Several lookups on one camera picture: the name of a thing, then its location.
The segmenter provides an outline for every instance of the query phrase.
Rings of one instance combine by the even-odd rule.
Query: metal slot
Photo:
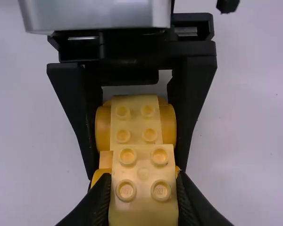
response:
[[[175,27],[175,33],[179,37],[195,37],[197,34],[197,27]]]

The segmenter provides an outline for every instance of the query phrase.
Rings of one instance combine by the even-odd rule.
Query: white background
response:
[[[210,12],[218,71],[194,131],[187,172],[236,226],[283,225],[283,0],[176,0]],[[16,0],[0,0],[0,226],[53,226],[89,183],[76,137],[46,75],[58,60],[46,36],[26,34]],[[166,95],[152,87],[112,93]]]

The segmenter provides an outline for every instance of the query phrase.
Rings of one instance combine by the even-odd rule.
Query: lego brick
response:
[[[112,151],[101,151],[99,169],[112,168],[112,158]]]
[[[100,179],[100,177],[104,173],[110,173],[111,174],[111,168],[109,168],[109,169],[97,169],[94,172],[93,177],[92,177],[91,188],[96,184],[96,182],[98,182],[98,180]]]
[[[117,144],[163,144],[157,96],[113,97],[110,150]]]
[[[173,145],[115,145],[109,224],[176,226]]]

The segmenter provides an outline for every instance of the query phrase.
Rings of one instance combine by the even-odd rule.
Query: black plastic arm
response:
[[[186,170],[192,134],[217,70],[215,56],[188,57],[174,70],[167,85],[177,120],[175,162]]]
[[[56,226],[108,226],[111,175],[104,173],[82,201]]]
[[[74,129],[91,180],[99,166],[94,123],[96,110],[102,105],[102,88],[76,63],[48,64],[47,75]]]
[[[179,172],[176,186],[178,226],[233,226],[209,203],[184,171]]]

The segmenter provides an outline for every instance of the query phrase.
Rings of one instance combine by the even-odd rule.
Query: black bracket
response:
[[[172,14],[165,30],[68,31],[48,37],[60,63],[48,64],[47,74],[90,180],[99,164],[94,121],[102,87],[156,84],[164,69],[173,71],[167,93],[177,118],[175,162],[186,170],[192,133],[217,69],[213,36],[212,15],[195,13]]]

